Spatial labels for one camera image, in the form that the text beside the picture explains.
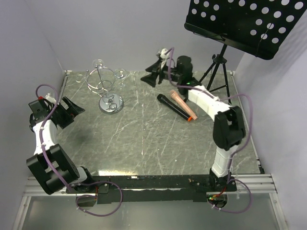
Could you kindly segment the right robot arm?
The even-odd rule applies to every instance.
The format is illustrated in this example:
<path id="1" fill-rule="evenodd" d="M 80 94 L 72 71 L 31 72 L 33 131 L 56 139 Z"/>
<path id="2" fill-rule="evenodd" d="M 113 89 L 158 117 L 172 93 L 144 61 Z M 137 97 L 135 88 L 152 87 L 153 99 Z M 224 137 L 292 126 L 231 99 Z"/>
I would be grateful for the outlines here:
<path id="1" fill-rule="evenodd" d="M 219 100 L 205 88 L 192 73 L 191 58 L 180 56 L 172 68 L 166 64 L 169 58 L 160 56 L 158 60 L 146 68 L 147 75 L 141 81 L 155 87 L 163 80 L 170 81 L 177 91 L 170 91 L 170 99 L 160 94 L 159 102 L 167 105 L 188 121 L 196 120 L 195 112 L 182 99 L 195 103 L 213 120 L 213 140 L 216 154 L 211 167 L 209 185 L 215 191 L 222 190 L 231 181 L 231 165 L 239 144 L 246 135 L 243 114 L 238 106 L 231 106 Z"/>

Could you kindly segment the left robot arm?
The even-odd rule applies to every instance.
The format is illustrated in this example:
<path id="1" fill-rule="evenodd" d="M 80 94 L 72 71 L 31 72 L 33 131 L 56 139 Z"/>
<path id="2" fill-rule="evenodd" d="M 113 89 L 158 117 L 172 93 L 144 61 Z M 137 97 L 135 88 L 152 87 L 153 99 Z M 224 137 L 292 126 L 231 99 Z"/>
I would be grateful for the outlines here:
<path id="1" fill-rule="evenodd" d="M 36 148 L 34 155 L 26 160 L 26 165 L 48 195 L 64 187 L 59 175 L 67 184 L 88 193 L 94 189 L 95 183 L 91 174 L 85 167 L 76 167 L 57 142 L 58 127 L 66 128 L 85 110 L 65 96 L 62 99 L 68 108 L 59 104 L 45 123 L 55 105 L 54 100 L 40 97 L 29 103 L 32 110 L 29 127 L 35 133 Z"/>

